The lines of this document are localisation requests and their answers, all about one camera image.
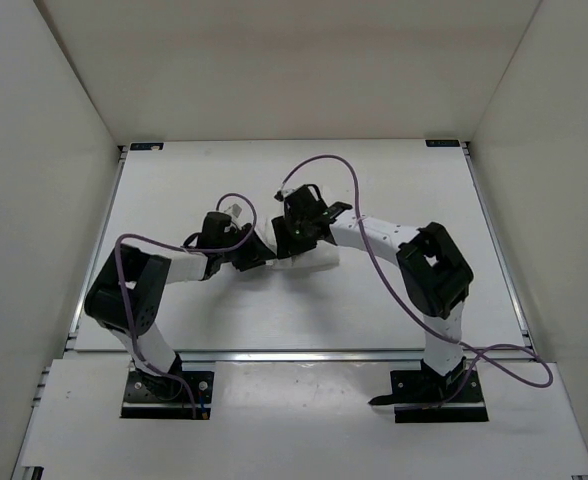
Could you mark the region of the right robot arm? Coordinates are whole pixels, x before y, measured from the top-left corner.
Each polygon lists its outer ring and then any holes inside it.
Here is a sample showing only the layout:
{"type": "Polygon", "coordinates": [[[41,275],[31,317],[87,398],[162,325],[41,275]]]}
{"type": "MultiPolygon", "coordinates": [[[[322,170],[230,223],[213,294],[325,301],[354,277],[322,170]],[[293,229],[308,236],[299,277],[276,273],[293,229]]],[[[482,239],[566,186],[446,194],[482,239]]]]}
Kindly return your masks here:
{"type": "Polygon", "coordinates": [[[283,206],[272,220],[280,257],[306,253],[324,241],[399,268],[410,309],[422,314],[423,391],[439,401],[454,393],[465,372],[462,313],[474,275],[447,229],[436,222],[421,228],[390,223],[345,202],[329,205],[315,184],[279,190],[275,199],[283,206]]]}

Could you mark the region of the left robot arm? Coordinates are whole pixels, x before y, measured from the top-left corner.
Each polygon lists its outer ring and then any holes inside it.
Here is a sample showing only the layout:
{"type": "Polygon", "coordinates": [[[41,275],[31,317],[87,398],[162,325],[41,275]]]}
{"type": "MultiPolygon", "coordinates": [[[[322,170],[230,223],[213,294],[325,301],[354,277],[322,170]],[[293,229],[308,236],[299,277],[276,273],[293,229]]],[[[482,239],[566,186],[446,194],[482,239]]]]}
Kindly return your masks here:
{"type": "Polygon", "coordinates": [[[238,225],[222,212],[207,213],[201,231],[190,235],[183,245],[199,251],[162,256],[120,244],[84,300],[85,314],[110,331],[132,355],[145,388],[167,401],[178,399],[185,389],[180,356],[155,325],[165,286],[207,280],[225,263],[243,272],[276,258],[276,249],[262,233],[250,223],[238,225]]]}

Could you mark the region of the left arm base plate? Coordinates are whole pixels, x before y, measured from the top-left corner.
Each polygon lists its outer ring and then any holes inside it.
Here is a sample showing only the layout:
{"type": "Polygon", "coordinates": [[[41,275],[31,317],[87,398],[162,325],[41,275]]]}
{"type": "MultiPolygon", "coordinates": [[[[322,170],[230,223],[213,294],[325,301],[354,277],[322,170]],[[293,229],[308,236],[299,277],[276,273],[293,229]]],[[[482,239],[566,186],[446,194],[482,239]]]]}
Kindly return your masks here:
{"type": "Polygon", "coordinates": [[[215,372],[183,370],[180,375],[190,387],[194,400],[181,382],[152,376],[131,367],[120,416],[124,419],[209,420],[215,372]]]}

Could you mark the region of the white pleated skirt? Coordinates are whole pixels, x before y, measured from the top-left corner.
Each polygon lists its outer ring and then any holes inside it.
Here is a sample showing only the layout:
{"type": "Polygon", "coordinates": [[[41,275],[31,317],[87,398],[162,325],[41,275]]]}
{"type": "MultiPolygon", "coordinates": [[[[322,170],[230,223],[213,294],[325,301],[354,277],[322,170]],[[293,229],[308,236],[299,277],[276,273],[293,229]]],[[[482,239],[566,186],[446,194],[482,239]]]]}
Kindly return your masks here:
{"type": "MultiPolygon", "coordinates": [[[[265,245],[276,252],[277,242],[271,220],[259,216],[257,232],[265,245]]],[[[272,270],[322,270],[337,267],[339,264],[339,249],[326,242],[320,242],[316,248],[291,258],[267,261],[268,268],[272,270]]]]}

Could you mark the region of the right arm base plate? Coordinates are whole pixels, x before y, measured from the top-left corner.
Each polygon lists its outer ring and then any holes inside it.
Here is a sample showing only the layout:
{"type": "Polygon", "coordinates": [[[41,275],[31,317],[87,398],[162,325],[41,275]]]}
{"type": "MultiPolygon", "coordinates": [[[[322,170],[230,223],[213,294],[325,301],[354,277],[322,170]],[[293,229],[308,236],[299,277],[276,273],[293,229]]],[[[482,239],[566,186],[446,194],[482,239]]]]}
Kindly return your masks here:
{"type": "Polygon", "coordinates": [[[392,407],[397,424],[485,423],[489,414],[478,372],[466,369],[442,390],[422,370],[392,370],[391,391],[371,398],[374,408],[392,407]]]}

